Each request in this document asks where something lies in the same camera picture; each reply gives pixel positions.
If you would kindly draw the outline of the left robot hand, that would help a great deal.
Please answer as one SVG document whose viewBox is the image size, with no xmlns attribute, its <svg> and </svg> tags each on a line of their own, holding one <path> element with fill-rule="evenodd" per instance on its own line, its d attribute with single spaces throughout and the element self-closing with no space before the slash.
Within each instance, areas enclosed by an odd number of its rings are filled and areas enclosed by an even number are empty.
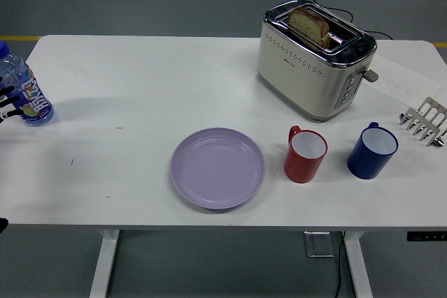
<svg viewBox="0 0 447 298">
<path fill-rule="evenodd" d="M 3 77 L 1 77 L 1 123 L 11 117 L 24 114 L 20 108 L 13 106 L 19 100 L 18 94 L 15 94 L 16 87 L 14 85 L 6 85 L 3 82 Z"/>
</svg>

